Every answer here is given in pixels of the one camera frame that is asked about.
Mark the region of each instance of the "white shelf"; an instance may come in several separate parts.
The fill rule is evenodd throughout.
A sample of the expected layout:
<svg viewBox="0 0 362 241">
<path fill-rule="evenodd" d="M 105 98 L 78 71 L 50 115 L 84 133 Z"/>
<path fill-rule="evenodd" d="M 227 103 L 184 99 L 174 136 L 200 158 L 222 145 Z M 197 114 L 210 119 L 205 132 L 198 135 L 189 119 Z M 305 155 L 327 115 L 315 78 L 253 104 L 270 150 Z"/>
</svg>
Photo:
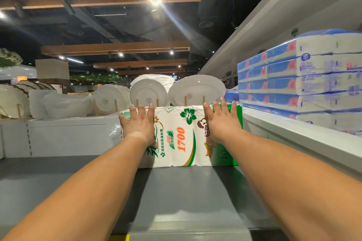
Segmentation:
<svg viewBox="0 0 362 241">
<path fill-rule="evenodd" d="M 296 148 L 362 179 L 362 138 L 280 115 L 242 108 L 244 129 Z"/>
<path fill-rule="evenodd" d="M 299 34 L 330 28 L 357 29 L 362 0 L 262 0 L 198 74 L 221 78 L 237 63 Z"/>
</svg>

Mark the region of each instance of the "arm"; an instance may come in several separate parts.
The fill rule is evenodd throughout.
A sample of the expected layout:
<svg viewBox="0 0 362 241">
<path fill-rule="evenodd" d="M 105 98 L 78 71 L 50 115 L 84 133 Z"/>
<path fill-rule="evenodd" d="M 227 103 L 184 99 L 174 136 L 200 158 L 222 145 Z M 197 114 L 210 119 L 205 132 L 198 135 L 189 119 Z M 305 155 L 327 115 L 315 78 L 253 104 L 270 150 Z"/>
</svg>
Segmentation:
<svg viewBox="0 0 362 241">
<path fill-rule="evenodd" d="M 156 145 L 155 108 L 120 116 L 124 140 L 87 164 L 15 226 L 10 240 L 106 240 L 128 198 L 147 146 Z"/>
<path fill-rule="evenodd" d="M 290 238 L 361 240 L 362 183 L 309 155 L 241 128 L 229 113 L 204 104 L 210 139 L 224 144 Z"/>
</svg>

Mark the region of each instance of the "gray surface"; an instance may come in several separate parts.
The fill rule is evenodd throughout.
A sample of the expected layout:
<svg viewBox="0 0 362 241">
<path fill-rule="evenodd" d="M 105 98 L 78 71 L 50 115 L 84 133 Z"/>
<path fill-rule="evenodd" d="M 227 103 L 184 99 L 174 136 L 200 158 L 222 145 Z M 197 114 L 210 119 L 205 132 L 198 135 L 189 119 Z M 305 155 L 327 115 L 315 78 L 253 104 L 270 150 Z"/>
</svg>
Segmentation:
<svg viewBox="0 0 362 241">
<path fill-rule="evenodd" d="M 0 160 L 0 237 L 95 156 Z M 164 233 L 240 238 L 277 227 L 237 167 L 139 169 L 113 233 L 160 238 Z"/>
</svg>

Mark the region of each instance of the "ceiling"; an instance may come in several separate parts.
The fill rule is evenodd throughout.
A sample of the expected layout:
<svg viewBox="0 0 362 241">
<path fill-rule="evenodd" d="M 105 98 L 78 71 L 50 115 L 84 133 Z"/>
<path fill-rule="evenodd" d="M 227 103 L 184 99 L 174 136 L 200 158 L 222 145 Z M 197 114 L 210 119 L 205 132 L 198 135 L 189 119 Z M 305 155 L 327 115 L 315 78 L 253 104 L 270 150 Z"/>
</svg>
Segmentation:
<svg viewBox="0 0 362 241">
<path fill-rule="evenodd" d="M 81 55 L 72 57 L 83 64 L 69 63 L 72 73 L 101 73 L 107 69 L 96 69 L 93 63 L 186 58 L 187 65 L 182 66 L 185 72 L 180 75 L 187 76 L 203 67 L 260 0 L 165 0 L 158 6 L 143 0 L 133 2 L 142 4 L 78 0 L 76 6 L 72 0 L 66 1 L 73 13 L 62 0 L 48 1 L 52 8 L 40 8 L 46 7 L 43 0 L 0 0 L 0 8 L 7 15 L 6 21 L 0 19 L 0 47 L 20 54 L 24 65 L 34 66 L 35 59 L 50 58 L 41 53 L 41 46 L 189 41 L 189 50 L 175 51 L 174 55 L 168 51 L 125 53 L 123 57 L 110 53 Z M 35 3 L 39 8 L 31 8 Z"/>
</svg>

